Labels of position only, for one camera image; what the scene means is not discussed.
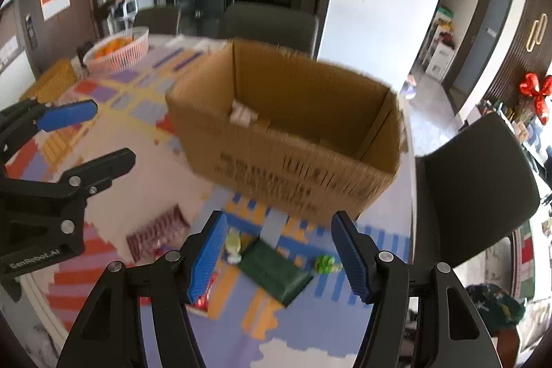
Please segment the white shelf with toys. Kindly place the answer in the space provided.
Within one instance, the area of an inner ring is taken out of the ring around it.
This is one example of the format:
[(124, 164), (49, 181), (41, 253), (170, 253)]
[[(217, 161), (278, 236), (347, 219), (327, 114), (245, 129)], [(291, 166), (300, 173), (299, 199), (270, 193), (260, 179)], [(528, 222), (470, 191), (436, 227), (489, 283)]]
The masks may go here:
[(418, 53), (418, 62), (425, 73), (436, 81), (444, 79), (455, 55), (453, 17), (451, 10), (437, 7)]

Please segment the purple striped snack bar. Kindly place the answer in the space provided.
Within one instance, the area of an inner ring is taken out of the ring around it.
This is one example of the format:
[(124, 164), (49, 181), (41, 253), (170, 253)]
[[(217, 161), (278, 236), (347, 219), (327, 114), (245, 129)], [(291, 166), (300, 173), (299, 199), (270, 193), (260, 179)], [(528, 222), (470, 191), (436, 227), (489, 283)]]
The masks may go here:
[(158, 255), (176, 240), (187, 235), (190, 223), (176, 203), (145, 225), (126, 235), (126, 243), (133, 262), (141, 262)]

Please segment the dark chair far left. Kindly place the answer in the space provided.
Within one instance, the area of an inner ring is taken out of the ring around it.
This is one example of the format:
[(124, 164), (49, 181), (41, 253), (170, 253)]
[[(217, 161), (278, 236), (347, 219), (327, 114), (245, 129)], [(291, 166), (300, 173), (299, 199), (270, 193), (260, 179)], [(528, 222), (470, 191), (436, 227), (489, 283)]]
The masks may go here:
[(180, 27), (180, 8), (173, 4), (141, 8), (133, 22), (134, 27), (147, 27), (150, 33), (177, 36)]

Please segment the brown cardboard box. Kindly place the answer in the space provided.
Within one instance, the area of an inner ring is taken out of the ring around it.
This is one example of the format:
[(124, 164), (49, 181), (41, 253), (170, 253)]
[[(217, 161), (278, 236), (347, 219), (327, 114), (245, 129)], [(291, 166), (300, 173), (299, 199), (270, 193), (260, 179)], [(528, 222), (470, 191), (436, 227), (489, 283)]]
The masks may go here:
[[(234, 100), (257, 122), (230, 123)], [(397, 95), (287, 49), (235, 39), (194, 61), (166, 101), (196, 174), (320, 225), (358, 217), (400, 167)]]

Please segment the pink snack packet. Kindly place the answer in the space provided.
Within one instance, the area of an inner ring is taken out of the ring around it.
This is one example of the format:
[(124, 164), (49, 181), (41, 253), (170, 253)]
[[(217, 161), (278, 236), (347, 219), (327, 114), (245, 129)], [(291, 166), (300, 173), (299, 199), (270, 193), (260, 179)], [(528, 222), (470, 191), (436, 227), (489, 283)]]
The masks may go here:
[(200, 311), (201, 313), (207, 314), (209, 310), (209, 296), (211, 293), (211, 289), (213, 288), (213, 285), (216, 281), (216, 278), (218, 277), (218, 271), (215, 270), (209, 279), (209, 283), (205, 289), (205, 291), (197, 298), (197, 300), (191, 305), (193, 309), (196, 309)]

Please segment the yellow woven mat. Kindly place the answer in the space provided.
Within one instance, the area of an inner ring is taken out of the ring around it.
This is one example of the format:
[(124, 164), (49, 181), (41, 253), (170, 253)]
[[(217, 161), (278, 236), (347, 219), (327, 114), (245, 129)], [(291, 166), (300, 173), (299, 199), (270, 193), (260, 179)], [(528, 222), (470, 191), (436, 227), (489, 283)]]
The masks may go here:
[(36, 98), (43, 104), (55, 103), (62, 94), (75, 85), (77, 74), (69, 59), (60, 59), (44, 72), (20, 97)]

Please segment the red foil balloon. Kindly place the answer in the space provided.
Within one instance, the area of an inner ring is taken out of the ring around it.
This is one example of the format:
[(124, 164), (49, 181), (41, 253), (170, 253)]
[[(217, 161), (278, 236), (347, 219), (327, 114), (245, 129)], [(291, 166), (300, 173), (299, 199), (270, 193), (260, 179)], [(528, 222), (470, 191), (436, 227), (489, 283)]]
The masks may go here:
[(551, 95), (552, 76), (547, 75), (540, 80), (535, 73), (527, 72), (518, 86), (519, 92), (532, 100), (533, 109), (543, 125), (547, 125), (550, 118), (546, 98)]

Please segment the colourful patterned tablecloth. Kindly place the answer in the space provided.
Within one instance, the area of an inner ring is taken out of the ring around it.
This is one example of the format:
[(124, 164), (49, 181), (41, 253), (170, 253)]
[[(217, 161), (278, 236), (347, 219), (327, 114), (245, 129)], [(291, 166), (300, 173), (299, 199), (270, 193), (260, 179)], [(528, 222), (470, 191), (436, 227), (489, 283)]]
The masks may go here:
[[(133, 264), (126, 235), (176, 203), (191, 232), (199, 231), (219, 209), (243, 241), (260, 237), (300, 267), (310, 267), (320, 255), (334, 254), (328, 225), (291, 216), (217, 184), (196, 174), (187, 161), (168, 114), (167, 91), (194, 61), (224, 46), (209, 41), (164, 46), (121, 73), (79, 81), (59, 103), (94, 100), (96, 116), (80, 125), (38, 133), (8, 161), (11, 177), (55, 182), (67, 169), (117, 149), (128, 148), (136, 155), (128, 174), (89, 199), (83, 254), (24, 275), (21, 301), (1, 302), (8, 324), (36, 364), (57, 363), (70, 328), (107, 265), (117, 260)], [(381, 248), (409, 261), (414, 155), (400, 100), (398, 110), (400, 167), (392, 184), (356, 219)]]

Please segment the pale green small candy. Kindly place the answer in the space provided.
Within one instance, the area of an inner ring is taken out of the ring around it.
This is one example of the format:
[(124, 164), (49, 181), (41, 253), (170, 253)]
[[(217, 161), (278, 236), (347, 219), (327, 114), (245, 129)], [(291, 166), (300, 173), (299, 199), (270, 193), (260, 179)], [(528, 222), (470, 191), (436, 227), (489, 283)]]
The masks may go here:
[(242, 260), (242, 240), (240, 233), (230, 228), (226, 234), (225, 241), (226, 261), (228, 264), (236, 265)]

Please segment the dark interior door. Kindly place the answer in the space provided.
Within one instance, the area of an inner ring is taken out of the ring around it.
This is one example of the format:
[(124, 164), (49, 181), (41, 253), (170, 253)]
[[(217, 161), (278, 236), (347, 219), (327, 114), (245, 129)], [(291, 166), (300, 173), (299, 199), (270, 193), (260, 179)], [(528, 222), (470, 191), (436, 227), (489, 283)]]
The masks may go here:
[(492, 56), (513, 0), (478, 0), (469, 27), (444, 79), (443, 88), (458, 113)]

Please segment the dark chair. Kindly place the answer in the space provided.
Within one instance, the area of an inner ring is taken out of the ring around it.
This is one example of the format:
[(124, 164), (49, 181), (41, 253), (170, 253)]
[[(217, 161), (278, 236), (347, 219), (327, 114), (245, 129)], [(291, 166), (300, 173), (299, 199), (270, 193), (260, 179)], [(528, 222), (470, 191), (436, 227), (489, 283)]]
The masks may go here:
[(318, 18), (304, 11), (237, 2), (222, 15), (218, 37), (268, 43), (313, 57), (318, 27)]
[(414, 272), (457, 267), (514, 232), (540, 196), (521, 145), (489, 113), (434, 152), (416, 158)]
[(177, 36), (180, 27), (180, 8), (173, 4), (141, 8), (133, 22), (134, 27), (147, 27), (150, 33)]

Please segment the white basket of oranges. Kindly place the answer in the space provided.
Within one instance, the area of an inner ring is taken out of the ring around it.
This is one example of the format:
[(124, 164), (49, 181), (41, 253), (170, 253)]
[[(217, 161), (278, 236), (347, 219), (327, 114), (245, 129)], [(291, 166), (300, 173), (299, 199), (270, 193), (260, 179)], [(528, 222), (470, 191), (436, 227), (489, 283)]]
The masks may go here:
[(149, 28), (133, 27), (106, 37), (89, 49), (83, 65), (92, 76), (110, 76), (142, 60), (149, 50)]

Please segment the green wrapped candy right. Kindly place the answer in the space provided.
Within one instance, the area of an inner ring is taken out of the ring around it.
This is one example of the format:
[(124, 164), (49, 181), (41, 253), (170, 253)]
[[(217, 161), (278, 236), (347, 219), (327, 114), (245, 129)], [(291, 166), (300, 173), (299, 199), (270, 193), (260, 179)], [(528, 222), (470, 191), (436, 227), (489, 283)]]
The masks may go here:
[(343, 266), (336, 262), (335, 258), (330, 255), (320, 255), (315, 259), (314, 270), (320, 275), (329, 275), (330, 273), (339, 273)]

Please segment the dark chair right side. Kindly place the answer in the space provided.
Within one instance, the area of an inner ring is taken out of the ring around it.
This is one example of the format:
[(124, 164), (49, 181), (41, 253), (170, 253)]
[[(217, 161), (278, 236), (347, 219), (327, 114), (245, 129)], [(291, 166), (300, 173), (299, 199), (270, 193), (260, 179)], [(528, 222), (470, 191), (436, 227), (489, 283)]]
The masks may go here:
[(416, 158), (414, 272), (457, 267), (514, 232), (540, 196), (521, 145), (489, 113), (434, 152)]

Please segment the dark green snack packet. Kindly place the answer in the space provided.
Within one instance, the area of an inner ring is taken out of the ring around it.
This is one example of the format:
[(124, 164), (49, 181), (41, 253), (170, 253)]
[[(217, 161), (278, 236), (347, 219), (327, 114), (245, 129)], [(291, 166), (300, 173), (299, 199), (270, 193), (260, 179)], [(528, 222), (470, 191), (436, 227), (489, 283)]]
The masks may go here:
[(297, 267), (260, 237), (241, 254), (239, 270), (283, 307), (288, 307), (313, 280), (313, 275)]

